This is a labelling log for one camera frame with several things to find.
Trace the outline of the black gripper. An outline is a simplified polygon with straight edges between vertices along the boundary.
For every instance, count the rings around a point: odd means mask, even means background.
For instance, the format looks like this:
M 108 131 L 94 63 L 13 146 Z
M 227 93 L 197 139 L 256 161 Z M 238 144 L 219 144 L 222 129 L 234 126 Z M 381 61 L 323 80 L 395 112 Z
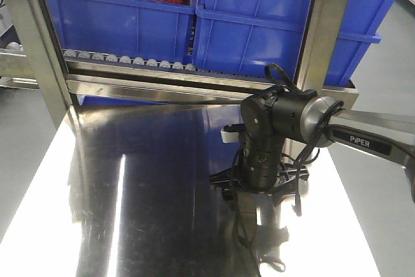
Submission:
M 285 138 L 269 136 L 251 138 L 245 136 L 234 172 L 226 169 L 209 177 L 214 188 L 221 189 L 226 202 L 238 199 L 238 187 L 251 193 L 267 193 L 274 206 L 279 206 L 294 194 L 296 178 L 308 179 L 308 171 L 302 167 L 299 172 L 291 164 L 281 161 Z

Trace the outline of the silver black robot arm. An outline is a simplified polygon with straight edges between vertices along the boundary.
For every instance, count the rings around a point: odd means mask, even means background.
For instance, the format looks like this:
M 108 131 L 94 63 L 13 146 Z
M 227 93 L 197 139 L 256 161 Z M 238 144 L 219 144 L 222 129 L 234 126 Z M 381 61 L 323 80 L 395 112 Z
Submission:
M 226 200 L 236 192 L 266 194 L 280 203 L 307 180 L 314 148 L 339 143 L 402 167 L 414 165 L 414 118 L 347 110 L 314 90 L 269 88 L 241 103 L 243 123 L 221 130 L 225 143 L 240 142 L 231 167 L 211 175 Z

